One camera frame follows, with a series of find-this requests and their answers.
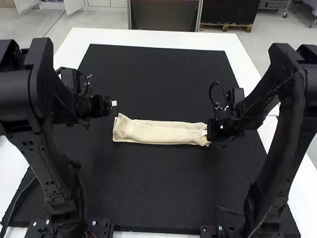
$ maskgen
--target white table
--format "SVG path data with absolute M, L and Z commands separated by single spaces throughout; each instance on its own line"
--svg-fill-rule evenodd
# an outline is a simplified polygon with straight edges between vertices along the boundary
M 54 67 L 78 68 L 90 44 L 108 44 L 155 48 L 225 51 L 240 87 L 246 96 L 261 79 L 255 66 L 235 34 L 136 31 L 73 28 L 54 56 Z M 267 117 L 258 132 L 266 152 L 269 150 L 277 125 L 276 117 Z M 28 164 L 22 154 L 8 142 L 0 140 L 0 217 L 4 215 Z M 305 155 L 289 194 L 289 206 L 302 238 L 317 237 L 317 171 Z M 7 238 L 23 238 L 26 229 L 9 228 Z M 187 235 L 143 234 L 115 232 L 116 238 L 197 237 Z

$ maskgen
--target wooden pallet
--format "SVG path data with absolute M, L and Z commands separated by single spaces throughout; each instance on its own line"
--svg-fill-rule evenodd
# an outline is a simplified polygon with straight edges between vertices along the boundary
M 229 26 L 240 26 L 242 27 L 247 33 L 252 31 L 253 24 L 235 24 L 235 23 L 208 23 L 208 22 L 201 22 L 199 26 L 199 30 L 203 31 L 204 26 L 222 26 L 222 31 L 228 31 Z

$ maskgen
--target cable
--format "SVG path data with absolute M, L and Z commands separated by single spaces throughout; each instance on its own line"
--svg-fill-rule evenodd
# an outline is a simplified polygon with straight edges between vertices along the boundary
M 91 234 L 94 238 L 98 238 L 98 236 L 96 236 L 93 232 L 90 232 L 90 234 Z
M 262 218 L 262 220 L 260 221 L 260 223 L 257 225 L 257 227 L 255 227 L 253 229 L 253 231 L 249 234 L 248 238 L 250 238 L 256 231 L 257 229 L 262 225 L 262 223 L 264 222 L 264 220 L 266 219 L 266 216 L 268 215 L 268 213 L 270 212 L 272 206 L 270 206 L 269 210 L 267 211 L 267 213 L 264 215 L 264 217 Z
M 216 208 L 215 208 L 215 210 L 214 210 L 214 216 L 215 216 L 215 218 L 216 218 L 216 220 L 217 220 L 218 222 L 220 222 L 219 217 L 218 217 L 218 215 L 217 215 L 217 211 L 218 211 L 218 210 L 223 210 L 223 211 L 225 211 L 226 213 L 228 213 L 228 214 L 230 214 L 230 215 L 234 215 L 234 216 L 242 216 L 242 215 L 244 214 L 243 212 L 237 212 L 237 211 L 233 211 L 233 210 L 230 210 L 230 209 L 228 209 L 228 208 L 225 208 L 225 207 L 216 206 Z
M 55 72 L 57 73 L 57 75 L 60 75 L 61 74 L 61 70 L 62 69 L 73 69 L 73 68 L 67 68 L 67 67 L 59 67 Z M 89 77 L 91 77 L 92 75 L 89 75 L 89 76 L 86 76 L 84 75 L 82 72 L 80 72 L 79 70 L 77 70 L 79 76 L 83 77 L 85 79 L 85 84 L 84 86 L 86 86 L 85 88 L 85 92 L 82 94 L 82 95 L 78 95 L 79 98 L 84 98 L 87 96 L 88 94 L 88 89 L 89 89 L 89 86 L 90 86 L 90 80 L 89 80 Z
M 269 98 L 269 97 L 275 96 L 275 95 L 276 95 L 276 91 L 278 91 L 278 90 L 279 90 L 285 83 L 287 83 L 289 80 L 293 79 L 296 74 L 300 74 L 300 72 L 298 72 L 298 71 L 295 72 L 292 76 L 290 76 L 289 78 L 287 78 L 286 80 L 284 80 L 283 82 L 281 82 L 279 85 L 277 85 L 273 90 L 267 92 L 263 97 L 257 99 L 255 102 L 253 102 L 247 109 L 245 109 L 245 111 L 242 113 L 242 115 L 241 115 L 240 117 L 235 118 L 235 117 L 232 115 L 231 109 L 229 108 L 229 106 L 228 106 L 227 104 L 226 104 L 226 106 L 224 107 L 224 110 L 226 111 L 226 113 L 227 113 L 227 115 L 228 115 L 228 117 L 229 117 L 230 119 L 232 119 L 232 120 L 241 120 L 241 119 L 244 117 L 244 115 L 246 114 L 246 112 L 248 111 L 249 108 L 251 108 L 254 104 L 256 104 L 257 102 L 259 102 L 260 100 L 262 100 L 262 99 L 265 98 L 265 97 L 268 97 L 268 98 Z M 210 98 L 210 100 L 212 101 L 212 103 L 213 103 L 215 109 L 217 109 L 217 106 L 219 106 L 219 103 L 218 103 L 218 105 L 217 105 L 217 102 L 215 102 L 215 101 L 213 100 L 212 96 L 211 96 L 211 90 L 212 90 L 212 88 L 213 88 L 215 85 L 219 85 L 219 86 L 220 86 L 220 88 L 221 88 L 223 94 L 224 94 L 224 90 L 223 90 L 223 88 L 222 88 L 221 83 L 219 83 L 218 81 L 213 82 L 213 83 L 210 85 L 210 87 L 209 87 L 209 98 Z
M 9 222 L 11 220 L 11 216 L 12 216 L 12 214 L 14 212 L 14 209 L 16 208 L 16 204 L 18 202 L 20 202 L 19 201 L 20 198 L 22 198 L 25 195 L 25 193 L 30 191 L 31 188 L 33 188 L 33 186 L 35 186 L 37 182 L 39 182 L 37 177 L 32 178 L 32 180 L 29 182 L 29 184 L 26 185 L 25 188 L 19 193 L 18 197 L 16 198 L 16 200 L 15 200 L 15 202 L 13 204 L 13 207 L 11 209 L 9 217 L 8 217 L 7 221 L 5 222 L 5 224 L 3 225 L 2 229 L 1 229 L 0 238 L 4 238 L 4 236 L 5 236 L 6 229 L 8 228 L 8 224 L 9 224 Z
M 221 85 L 221 83 L 219 81 L 215 81 L 215 82 L 212 82 L 212 84 L 209 86 L 209 90 L 208 90 L 208 93 L 209 93 L 209 98 L 214 106 L 214 108 L 216 110 L 222 110 L 222 107 L 220 106 L 220 103 L 219 102 L 216 102 L 213 98 L 212 98 L 212 89 L 214 86 L 218 85 L 222 91 L 222 96 L 223 96 L 223 100 L 224 100 L 224 104 L 227 105 L 227 97 L 226 97 L 226 94 L 224 93 L 224 90 L 223 90 L 223 87 Z

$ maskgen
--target folded towel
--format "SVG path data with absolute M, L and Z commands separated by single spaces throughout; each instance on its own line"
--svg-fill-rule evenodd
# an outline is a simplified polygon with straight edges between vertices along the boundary
M 181 121 L 132 120 L 119 113 L 114 119 L 113 141 L 143 144 L 209 146 L 207 125 Z

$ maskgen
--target cart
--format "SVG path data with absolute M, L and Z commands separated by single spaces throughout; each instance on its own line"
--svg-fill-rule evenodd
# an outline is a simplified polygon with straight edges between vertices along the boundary
M 286 18 L 290 2 L 291 0 L 261 0 L 259 9 L 283 10 L 283 18 Z

